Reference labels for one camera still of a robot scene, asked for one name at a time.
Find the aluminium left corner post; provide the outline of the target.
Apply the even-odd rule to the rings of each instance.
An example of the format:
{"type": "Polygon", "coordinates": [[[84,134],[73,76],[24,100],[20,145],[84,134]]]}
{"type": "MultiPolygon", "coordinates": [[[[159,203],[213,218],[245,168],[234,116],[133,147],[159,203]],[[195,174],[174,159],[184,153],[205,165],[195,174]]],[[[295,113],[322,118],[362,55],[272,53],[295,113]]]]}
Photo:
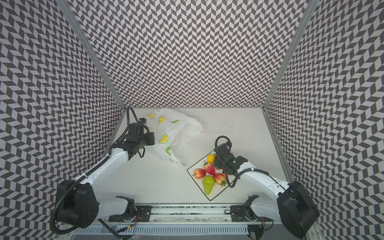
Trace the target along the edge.
{"type": "Polygon", "coordinates": [[[78,22],[73,10],[71,9],[68,1],[62,1],[58,0],[56,1],[58,8],[62,11],[64,17],[67,19],[68,23],[70,24],[72,30],[78,37],[79,41],[81,42],[85,52],[88,54],[91,62],[99,72],[100,76],[102,77],[103,81],[105,82],[106,86],[108,87],[109,91],[111,92],[113,98],[118,103],[119,107],[121,109],[125,109],[125,104],[123,100],[121,99],[118,91],[115,89],[112,81],[109,78],[108,73],[104,69],[100,59],[96,55],[96,52],[94,51],[94,48],[92,47],[89,39],[85,35],[84,30],[82,29],[80,23],[78,22]]]}

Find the red-yellow fake strawberry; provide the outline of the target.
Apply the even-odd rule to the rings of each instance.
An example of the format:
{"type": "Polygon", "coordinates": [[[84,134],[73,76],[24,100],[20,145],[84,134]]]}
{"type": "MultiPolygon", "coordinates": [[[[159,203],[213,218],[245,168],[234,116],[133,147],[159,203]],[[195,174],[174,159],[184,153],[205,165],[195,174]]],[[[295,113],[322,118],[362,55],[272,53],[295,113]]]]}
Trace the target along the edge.
{"type": "Polygon", "coordinates": [[[213,175],[213,178],[219,186],[225,187],[227,185],[226,177],[223,173],[216,173],[213,175]]]}

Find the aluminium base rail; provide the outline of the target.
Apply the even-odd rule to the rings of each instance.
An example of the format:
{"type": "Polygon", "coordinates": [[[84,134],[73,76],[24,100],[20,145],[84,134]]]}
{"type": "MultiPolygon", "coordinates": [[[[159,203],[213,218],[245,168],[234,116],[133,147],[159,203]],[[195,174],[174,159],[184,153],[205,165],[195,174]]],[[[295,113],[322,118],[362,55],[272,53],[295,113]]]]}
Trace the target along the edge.
{"type": "Polygon", "coordinates": [[[251,204],[135,204],[126,213],[108,213],[109,222],[132,222],[134,216],[144,223],[250,223],[282,222],[277,206],[271,201],[256,200],[251,204]]]}

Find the white lemon-print plastic bag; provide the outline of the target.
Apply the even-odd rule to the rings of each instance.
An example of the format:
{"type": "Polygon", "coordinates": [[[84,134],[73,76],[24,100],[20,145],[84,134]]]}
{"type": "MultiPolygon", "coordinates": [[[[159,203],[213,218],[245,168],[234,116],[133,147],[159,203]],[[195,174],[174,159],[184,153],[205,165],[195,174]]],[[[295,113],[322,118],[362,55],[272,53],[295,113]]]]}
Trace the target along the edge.
{"type": "Polygon", "coordinates": [[[148,152],[173,164],[182,165],[175,152],[185,138],[204,130],[196,119],[167,108],[156,110],[145,119],[149,130],[155,134],[155,144],[148,148],[148,152]]]}

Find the white perforated vent strip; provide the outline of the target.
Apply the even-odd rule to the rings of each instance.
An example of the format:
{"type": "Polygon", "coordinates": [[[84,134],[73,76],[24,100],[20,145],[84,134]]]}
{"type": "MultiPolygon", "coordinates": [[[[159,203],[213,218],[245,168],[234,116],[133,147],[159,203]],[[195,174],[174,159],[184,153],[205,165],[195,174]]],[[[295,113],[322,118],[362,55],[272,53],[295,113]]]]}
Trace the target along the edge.
{"type": "Polygon", "coordinates": [[[247,235],[247,225],[139,225],[118,233],[120,236],[204,236],[247,235]]]}

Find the yellow fake lemon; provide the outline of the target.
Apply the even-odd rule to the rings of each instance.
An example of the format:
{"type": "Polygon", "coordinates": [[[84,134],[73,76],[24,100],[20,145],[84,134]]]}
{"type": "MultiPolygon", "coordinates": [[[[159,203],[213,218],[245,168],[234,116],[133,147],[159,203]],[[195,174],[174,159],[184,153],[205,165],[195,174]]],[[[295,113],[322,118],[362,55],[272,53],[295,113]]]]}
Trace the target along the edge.
{"type": "Polygon", "coordinates": [[[213,164],[214,161],[215,161],[215,155],[214,154],[210,154],[210,155],[207,156],[207,162],[208,163],[213,164]]]}

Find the aluminium corner post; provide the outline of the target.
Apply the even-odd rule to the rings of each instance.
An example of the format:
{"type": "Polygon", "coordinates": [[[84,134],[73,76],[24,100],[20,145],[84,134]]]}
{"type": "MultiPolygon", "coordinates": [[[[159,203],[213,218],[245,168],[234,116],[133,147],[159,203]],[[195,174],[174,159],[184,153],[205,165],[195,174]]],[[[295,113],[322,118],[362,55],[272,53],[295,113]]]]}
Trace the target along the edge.
{"type": "Polygon", "coordinates": [[[264,112],[267,111],[269,105],[271,104],[319,2],[320,1],[318,0],[309,1],[308,6],[304,12],[303,18],[299,23],[299,26],[294,34],[293,40],[288,48],[287,54],[283,59],[282,65],[278,71],[278,74],[272,84],[271,90],[263,105],[264,112]]]}
{"type": "Polygon", "coordinates": [[[125,109],[125,104],[123,100],[121,99],[118,91],[115,89],[112,81],[109,78],[108,73],[104,69],[100,59],[96,55],[96,52],[94,51],[94,48],[92,47],[89,39],[85,35],[84,30],[82,29],[80,23],[78,22],[73,10],[71,9],[68,1],[62,1],[58,0],[56,1],[58,8],[62,11],[64,17],[67,19],[68,23],[70,24],[72,30],[78,37],[79,41],[81,42],[85,52],[88,54],[91,62],[99,72],[100,76],[102,77],[103,81],[105,82],[106,86],[108,87],[109,91],[111,92],[113,98],[118,103],[119,107],[121,109],[125,109]]]}

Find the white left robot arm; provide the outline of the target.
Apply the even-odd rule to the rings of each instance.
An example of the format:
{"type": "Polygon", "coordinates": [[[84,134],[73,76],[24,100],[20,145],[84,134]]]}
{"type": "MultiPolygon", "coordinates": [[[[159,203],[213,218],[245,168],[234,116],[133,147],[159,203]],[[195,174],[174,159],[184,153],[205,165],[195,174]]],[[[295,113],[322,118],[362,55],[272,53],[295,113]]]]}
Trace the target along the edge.
{"type": "Polygon", "coordinates": [[[135,155],[143,158],[145,147],[155,144],[155,134],[147,121],[138,118],[132,107],[126,108],[127,126],[124,132],[107,149],[107,154],[93,167],[72,181],[64,180],[57,187],[56,203],[50,216],[50,229],[54,234],[68,234],[78,228],[87,228],[95,220],[102,223],[113,235],[104,218],[117,216],[125,221],[137,221],[139,212],[132,198],[116,196],[98,200],[97,191],[103,183],[135,155]],[[135,122],[129,115],[134,114],[135,122]]]}

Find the aluminium right corner post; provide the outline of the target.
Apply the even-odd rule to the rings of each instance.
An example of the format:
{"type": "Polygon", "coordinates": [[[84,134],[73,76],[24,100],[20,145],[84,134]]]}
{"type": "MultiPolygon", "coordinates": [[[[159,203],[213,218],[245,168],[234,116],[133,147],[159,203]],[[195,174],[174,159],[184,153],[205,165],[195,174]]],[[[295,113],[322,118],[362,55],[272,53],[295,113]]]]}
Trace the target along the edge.
{"type": "Polygon", "coordinates": [[[318,0],[309,1],[308,6],[304,12],[303,18],[299,23],[299,26],[294,34],[293,40],[288,48],[287,54],[283,59],[282,65],[278,71],[278,74],[272,84],[271,90],[263,105],[264,112],[267,111],[269,105],[271,104],[319,2],[320,1],[318,0]]]}

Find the large red fake apple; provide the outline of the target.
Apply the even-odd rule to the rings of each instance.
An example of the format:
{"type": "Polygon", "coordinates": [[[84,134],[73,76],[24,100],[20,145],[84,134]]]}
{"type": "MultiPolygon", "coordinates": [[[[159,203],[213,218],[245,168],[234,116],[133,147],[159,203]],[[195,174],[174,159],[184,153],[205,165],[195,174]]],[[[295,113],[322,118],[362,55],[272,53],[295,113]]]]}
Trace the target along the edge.
{"type": "Polygon", "coordinates": [[[202,179],[207,175],[207,172],[204,169],[196,169],[193,173],[195,179],[202,179]]]}

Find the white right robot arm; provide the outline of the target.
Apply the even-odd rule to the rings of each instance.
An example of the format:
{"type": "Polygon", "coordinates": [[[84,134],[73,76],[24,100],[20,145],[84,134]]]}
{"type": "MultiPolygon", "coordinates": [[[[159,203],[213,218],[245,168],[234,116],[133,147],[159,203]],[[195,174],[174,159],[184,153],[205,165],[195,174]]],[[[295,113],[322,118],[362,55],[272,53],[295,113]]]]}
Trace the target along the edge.
{"type": "Polygon", "coordinates": [[[309,191],[298,181],[286,182],[258,169],[242,156],[231,153],[232,144],[215,145],[214,166],[221,169],[227,186],[234,188],[242,180],[257,187],[269,200],[251,197],[245,204],[248,219],[267,218],[280,222],[295,237],[302,239],[320,216],[309,191]]]}

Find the green fake pear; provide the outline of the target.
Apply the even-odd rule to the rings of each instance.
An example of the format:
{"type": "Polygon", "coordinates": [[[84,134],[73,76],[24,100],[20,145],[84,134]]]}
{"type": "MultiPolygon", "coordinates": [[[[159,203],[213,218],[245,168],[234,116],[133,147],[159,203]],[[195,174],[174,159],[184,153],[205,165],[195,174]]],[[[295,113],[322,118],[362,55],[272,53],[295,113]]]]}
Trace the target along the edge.
{"type": "Polygon", "coordinates": [[[203,178],[203,187],[204,193],[209,195],[212,191],[212,188],[215,186],[216,182],[212,176],[205,176],[203,178]]]}

